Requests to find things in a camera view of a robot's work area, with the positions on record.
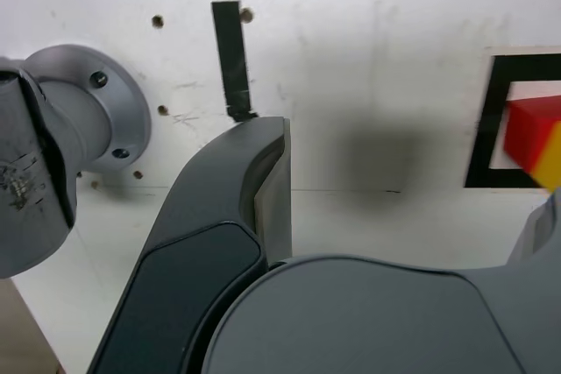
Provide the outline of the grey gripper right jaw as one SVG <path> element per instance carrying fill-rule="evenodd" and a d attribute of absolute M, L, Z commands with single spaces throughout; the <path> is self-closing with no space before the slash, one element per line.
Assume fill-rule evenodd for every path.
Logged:
<path fill-rule="evenodd" d="M 530 214 L 502 266 L 292 259 L 234 301 L 202 363 L 205 373 L 559 370 L 559 194 Z"/>

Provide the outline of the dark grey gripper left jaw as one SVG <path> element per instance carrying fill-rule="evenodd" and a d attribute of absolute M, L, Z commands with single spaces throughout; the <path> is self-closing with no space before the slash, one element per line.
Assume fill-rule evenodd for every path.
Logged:
<path fill-rule="evenodd" d="M 89 366 L 198 373 L 233 301 L 292 255 L 290 123 L 257 117 L 205 145 L 165 199 Z"/>

